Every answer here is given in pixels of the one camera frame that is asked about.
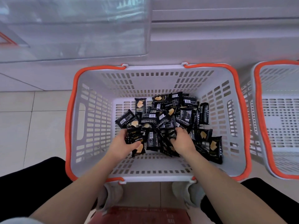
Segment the hand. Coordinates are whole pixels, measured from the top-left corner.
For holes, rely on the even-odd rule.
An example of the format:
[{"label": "hand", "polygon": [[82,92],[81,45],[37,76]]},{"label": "hand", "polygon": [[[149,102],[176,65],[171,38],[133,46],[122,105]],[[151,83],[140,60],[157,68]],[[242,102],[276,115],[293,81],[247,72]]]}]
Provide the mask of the hand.
[{"label": "hand", "polygon": [[127,135],[127,130],[122,129],[119,134],[112,140],[112,143],[106,153],[106,156],[112,157],[117,163],[122,161],[131,151],[137,149],[141,144],[137,141],[133,144],[126,144],[125,137]]},{"label": "hand", "polygon": [[188,132],[181,127],[176,128],[176,140],[172,138],[170,141],[177,153],[182,156],[185,156],[189,152],[196,151]]}]

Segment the forearm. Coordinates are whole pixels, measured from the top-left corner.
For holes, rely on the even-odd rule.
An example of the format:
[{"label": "forearm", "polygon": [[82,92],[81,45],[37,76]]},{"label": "forearm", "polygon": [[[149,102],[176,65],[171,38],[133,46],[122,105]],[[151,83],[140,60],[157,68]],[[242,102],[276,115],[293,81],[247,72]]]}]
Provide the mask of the forearm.
[{"label": "forearm", "polygon": [[197,151],[184,158],[223,223],[285,223],[265,202],[209,163]]},{"label": "forearm", "polygon": [[115,159],[103,157],[91,170],[50,198],[30,217],[45,224],[84,223],[99,190],[116,165]]}]

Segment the white plastic basket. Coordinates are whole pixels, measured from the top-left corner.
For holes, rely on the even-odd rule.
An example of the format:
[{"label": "white plastic basket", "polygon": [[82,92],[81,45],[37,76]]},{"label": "white plastic basket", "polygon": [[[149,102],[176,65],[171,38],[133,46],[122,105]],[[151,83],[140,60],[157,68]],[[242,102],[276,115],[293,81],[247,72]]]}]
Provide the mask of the white plastic basket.
[{"label": "white plastic basket", "polygon": [[299,179],[299,62],[256,64],[242,85],[252,159],[280,179]]},{"label": "white plastic basket", "polygon": [[[223,164],[218,165],[236,180],[250,174],[250,129],[247,109],[236,70],[227,64],[98,66],[81,69],[74,78],[68,105],[65,142],[66,171],[72,180],[95,165],[106,153],[120,128],[115,124],[128,109],[135,111],[135,97],[183,91],[210,104],[213,136],[222,136]],[[84,124],[80,124],[80,115]],[[190,181],[192,168],[181,157],[146,151],[128,155],[108,181]]]}]

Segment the leg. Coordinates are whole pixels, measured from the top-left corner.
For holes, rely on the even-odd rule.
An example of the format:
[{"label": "leg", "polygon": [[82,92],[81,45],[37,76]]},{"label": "leg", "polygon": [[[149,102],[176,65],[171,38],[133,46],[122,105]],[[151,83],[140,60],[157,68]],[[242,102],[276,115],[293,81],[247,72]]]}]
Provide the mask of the leg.
[{"label": "leg", "polygon": [[[260,178],[247,179],[241,184],[261,198],[287,223],[295,223],[295,220],[297,220],[297,214],[290,211],[298,210],[299,203],[279,192]],[[200,208],[211,219],[211,221],[216,224],[222,223],[207,196],[205,196],[201,201]]]},{"label": "leg", "polygon": [[28,217],[71,183],[65,172],[65,161],[58,157],[0,177],[0,222],[12,217]]}]

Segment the pile of snack packages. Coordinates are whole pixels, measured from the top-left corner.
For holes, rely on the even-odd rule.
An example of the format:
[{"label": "pile of snack packages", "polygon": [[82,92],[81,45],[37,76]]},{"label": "pile of snack packages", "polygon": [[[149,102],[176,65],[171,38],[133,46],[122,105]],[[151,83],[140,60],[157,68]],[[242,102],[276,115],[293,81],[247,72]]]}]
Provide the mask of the pile of snack packages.
[{"label": "pile of snack packages", "polygon": [[180,155],[174,150],[170,139],[176,139],[176,127],[186,129],[196,150],[207,160],[222,164],[222,139],[212,137],[212,129],[202,129],[209,124],[209,104],[197,101],[183,92],[158,95],[152,98],[152,106],[146,108],[146,98],[135,98],[135,115],[129,109],[115,122],[126,128],[126,143],[141,141],[132,151],[132,157],[146,150],[160,151],[168,156]]}]

